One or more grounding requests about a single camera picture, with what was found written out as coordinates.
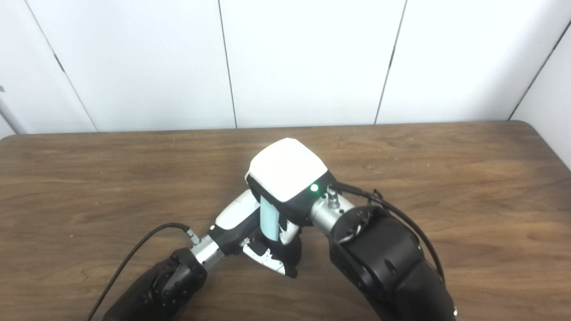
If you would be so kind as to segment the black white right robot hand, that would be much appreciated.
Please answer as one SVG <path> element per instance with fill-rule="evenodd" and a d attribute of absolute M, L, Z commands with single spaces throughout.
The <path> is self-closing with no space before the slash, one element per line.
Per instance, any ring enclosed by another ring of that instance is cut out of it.
<path fill-rule="evenodd" d="M 301 228 L 312 224 L 310 210 L 337 180 L 304 144 L 284 138 L 251 160 L 245 181 L 259 203 L 267 201 L 279 218 Z"/>

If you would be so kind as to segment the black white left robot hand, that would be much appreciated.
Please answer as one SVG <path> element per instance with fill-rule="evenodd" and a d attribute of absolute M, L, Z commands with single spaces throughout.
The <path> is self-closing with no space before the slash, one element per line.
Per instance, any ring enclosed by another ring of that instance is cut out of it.
<path fill-rule="evenodd" d="M 204 240 L 220 258 L 243 254 L 294 279 L 302 255 L 300 234 L 300 228 L 279 218 L 267 201 L 259 203 L 246 190 L 216 217 Z"/>

